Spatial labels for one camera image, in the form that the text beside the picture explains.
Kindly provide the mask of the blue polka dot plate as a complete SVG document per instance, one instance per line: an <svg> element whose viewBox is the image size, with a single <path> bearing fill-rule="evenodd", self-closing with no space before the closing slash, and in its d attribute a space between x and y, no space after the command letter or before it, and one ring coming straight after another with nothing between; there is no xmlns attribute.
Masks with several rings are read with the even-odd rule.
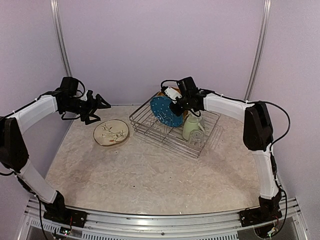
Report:
<svg viewBox="0 0 320 240"><path fill-rule="evenodd" d="M177 128L183 124L183 116L177 116L172 112L171 103L172 101L166 96L155 96L150 101L150 109L160 123Z"/></svg>

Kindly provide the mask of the cream bird pattern plate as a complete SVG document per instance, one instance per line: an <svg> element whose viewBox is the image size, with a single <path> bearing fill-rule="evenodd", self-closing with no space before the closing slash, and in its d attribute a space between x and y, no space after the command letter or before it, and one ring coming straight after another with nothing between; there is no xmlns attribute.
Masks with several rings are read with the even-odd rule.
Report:
<svg viewBox="0 0 320 240"><path fill-rule="evenodd" d="M97 144L110 147L124 142L130 135L128 125L119 119L111 119L99 124L93 131Z"/></svg>

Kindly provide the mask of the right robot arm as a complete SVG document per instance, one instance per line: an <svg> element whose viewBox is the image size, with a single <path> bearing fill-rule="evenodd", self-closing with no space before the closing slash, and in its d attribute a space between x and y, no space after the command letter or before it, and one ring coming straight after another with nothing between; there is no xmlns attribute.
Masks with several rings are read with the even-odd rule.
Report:
<svg viewBox="0 0 320 240"><path fill-rule="evenodd" d="M179 90L161 86L170 98L170 109L177 116L184 111L209 111L243 123L243 143L252 152L260 185L259 207L240 211L243 227L280 219L282 191L277 183L277 164L273 154L273 126L267 103L249 102L224 96L213 90L199 89L192 77L176 81Z"/></svg>

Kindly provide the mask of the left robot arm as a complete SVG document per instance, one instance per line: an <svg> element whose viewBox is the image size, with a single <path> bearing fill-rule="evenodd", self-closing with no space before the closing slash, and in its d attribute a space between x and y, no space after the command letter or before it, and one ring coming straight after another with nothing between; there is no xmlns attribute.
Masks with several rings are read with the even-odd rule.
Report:
<svg viewBox="0 0 320 240"><path fill-rule="evenodd" d="M0 118L0 162L12 170L20 184L36 195L44 205L48 219L69 224L71 210L66 208L63 195L52 188L31 163L23 138L24 133L45 117L59 113L63 121L66 113L86 125L100 121L96 110L109 109L111 105L92 90L79 90L83 83L71 76L62 78L53 91L47 91L18 110Z"/></svg>

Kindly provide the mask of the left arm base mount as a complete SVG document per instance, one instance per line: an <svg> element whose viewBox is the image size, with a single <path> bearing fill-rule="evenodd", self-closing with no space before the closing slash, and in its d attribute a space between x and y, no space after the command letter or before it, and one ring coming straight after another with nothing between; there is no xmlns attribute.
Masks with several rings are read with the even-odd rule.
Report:
<svg viewBox="0 0 320 240"><path fill-rule="evenodd" d="M45 211L43 214L43 217L46 220L79 228L84 228L87 216L88 213L85 211L70 208L67 208L62 215L58 215L56 212L49 211Z"/></svg>

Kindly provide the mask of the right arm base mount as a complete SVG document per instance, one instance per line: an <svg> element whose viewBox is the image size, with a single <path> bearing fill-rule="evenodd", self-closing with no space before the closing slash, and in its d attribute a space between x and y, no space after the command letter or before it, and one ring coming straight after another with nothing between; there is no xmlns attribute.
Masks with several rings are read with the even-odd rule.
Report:
<svg viewBox="0 0 320 240"><path fill-rule="evenodd" d="M275 209L270 212L268 208L246 208L239 212L240 223L242 227L248 227L267 223L273 220L280 219L282 217L280 209Z"/></svg>

